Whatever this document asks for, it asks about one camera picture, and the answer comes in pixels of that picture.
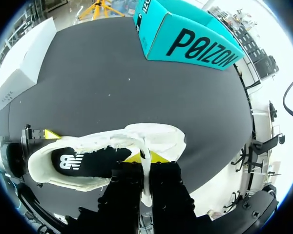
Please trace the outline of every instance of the black insole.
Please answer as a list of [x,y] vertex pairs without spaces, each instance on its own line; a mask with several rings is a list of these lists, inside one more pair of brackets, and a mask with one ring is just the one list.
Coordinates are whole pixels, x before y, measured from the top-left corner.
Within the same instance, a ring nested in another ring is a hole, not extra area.
[[112,169],[117,161],[124,161],[131,155],[128,149],[111,147],[96,152],[77,155],[73,148],[54,150],[51,161],[55,170],[66,176],[112,177]]

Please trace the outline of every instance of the black platform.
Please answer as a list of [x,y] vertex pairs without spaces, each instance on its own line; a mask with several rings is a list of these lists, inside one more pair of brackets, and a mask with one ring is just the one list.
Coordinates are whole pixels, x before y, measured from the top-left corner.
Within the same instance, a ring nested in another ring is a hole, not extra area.
[[[224,168],[251,136],[247,98],[234,67],[219,71],[147,61],[132,18],[86,22],[56,34],[38,84],[0,111],[0,135],[19,140],[25,124],[61,136],[155,122],[181,129],[187,147],[178,161],[191,193]],[[104,192],[26,183],[52,213],[97,210]]]

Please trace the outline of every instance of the yellow triangle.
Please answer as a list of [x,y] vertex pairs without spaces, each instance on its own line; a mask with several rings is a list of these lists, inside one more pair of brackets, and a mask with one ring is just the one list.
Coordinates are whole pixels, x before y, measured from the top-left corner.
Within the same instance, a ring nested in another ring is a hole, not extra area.
[[59,135],[55,134],[54,132],[48,129],[44,130],[44,137],[45,139],[60,139],[61,138]]
[[[151,156],[152,156],[152,163],[156,162],[169,162],[167,159],[163,158],[162,156],[159,156],[157,153],[151,151]],[[140,158],[140,153],[137,153],[136,155],[127,158],[124,162],[139,162],[141,163],[141,158]]]

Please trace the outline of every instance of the teal shoe box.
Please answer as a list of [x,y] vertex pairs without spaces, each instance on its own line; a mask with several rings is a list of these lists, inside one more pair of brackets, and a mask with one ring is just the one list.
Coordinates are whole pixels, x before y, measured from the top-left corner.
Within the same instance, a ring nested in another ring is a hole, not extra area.
[[217,19],[182,0],[139,0],[133,20],[148,60],[225,70],[244,56]]

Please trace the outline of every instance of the new balance shoe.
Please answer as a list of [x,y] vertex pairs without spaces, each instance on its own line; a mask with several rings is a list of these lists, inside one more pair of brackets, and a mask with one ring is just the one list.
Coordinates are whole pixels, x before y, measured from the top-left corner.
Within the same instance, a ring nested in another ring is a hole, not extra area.
[[33,153],[28,170],[36,182],[86,192],[107,185],[118,160],[137,161],[142,151],[145,158],[140,161],[147,183],[144,193],[149,196],[152,156],[177,161],[186,147],[184,138],[178,128],[156,123],[132,124],[83,137],[64,136]]

